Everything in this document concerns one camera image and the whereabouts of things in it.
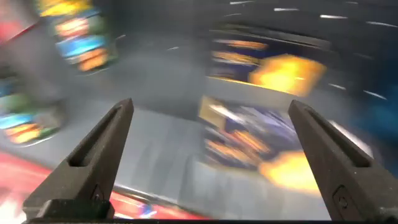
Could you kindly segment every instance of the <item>stacked boxes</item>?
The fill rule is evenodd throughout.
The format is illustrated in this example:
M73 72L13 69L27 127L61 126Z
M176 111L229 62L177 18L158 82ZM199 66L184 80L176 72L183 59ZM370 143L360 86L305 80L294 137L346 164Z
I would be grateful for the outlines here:
M323 61L330 43L324 40L233 24L211 32L209 81L217 78L261 87L248 87L246 94L267 94L266 88L286 98L304 97L326 70ZM277 110L275 102L268 107L267 102L258 104L262 106L239 98L202 98L199 117L205 125L207 163L259 174L279 187L319 196L287 112Z

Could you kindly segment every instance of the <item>box artwork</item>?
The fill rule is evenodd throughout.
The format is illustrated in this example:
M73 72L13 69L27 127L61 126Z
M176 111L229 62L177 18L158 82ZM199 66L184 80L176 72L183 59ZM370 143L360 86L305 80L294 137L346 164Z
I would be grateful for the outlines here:
M63 58L82 72L101 69L116 58L101 11L89 0L36 0L50 24Z
M325 71L318 60L328 46L311 37L228 25L213 30L210 76L305 96Z
M307 158L286 113L202 98L206 161L258 172L273 184L319 194Z

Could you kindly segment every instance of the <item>colorful product box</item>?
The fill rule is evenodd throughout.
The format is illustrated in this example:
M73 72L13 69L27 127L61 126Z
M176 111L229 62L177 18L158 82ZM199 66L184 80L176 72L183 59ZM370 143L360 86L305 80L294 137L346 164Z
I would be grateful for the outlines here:
M89 0L37 0L51 25L62 57L82 72L102 69L116 59L101 11Z
M0 132L15 144L32 144L55 133L63 123L59 108L38 108L22 91L19 77L0 66Z
M205 124L209 164L258 173L278 186L319 194L286 113L204 96L199 117Z
M211 77L305 96L326 69L324 40L231 24L212 33Z

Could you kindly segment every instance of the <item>boxed prize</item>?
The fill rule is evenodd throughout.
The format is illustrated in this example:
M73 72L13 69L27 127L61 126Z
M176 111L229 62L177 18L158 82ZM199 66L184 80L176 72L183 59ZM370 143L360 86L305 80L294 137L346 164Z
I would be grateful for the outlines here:
M199 117L210 165L258 173L278 186L319 194L287 113L204 96Z
M210 76L306 96L326 69L329 48L313 37L227 24L212 31Z
M82 72L103 68L116 49L101 11L89 0L36 0L63 58Z

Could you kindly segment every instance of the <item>game box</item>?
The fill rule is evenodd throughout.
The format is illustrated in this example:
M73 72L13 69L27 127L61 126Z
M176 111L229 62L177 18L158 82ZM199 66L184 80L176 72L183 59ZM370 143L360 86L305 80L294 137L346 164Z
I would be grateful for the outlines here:
M287 113L204 96L199 117L210 165L260 174L275 185L319 194Z
M306 96L326 70L325 40L234 24L211 33L214 78Z
M116 59L106 18L90 0L36 0L36 8L69 64L92 72Z

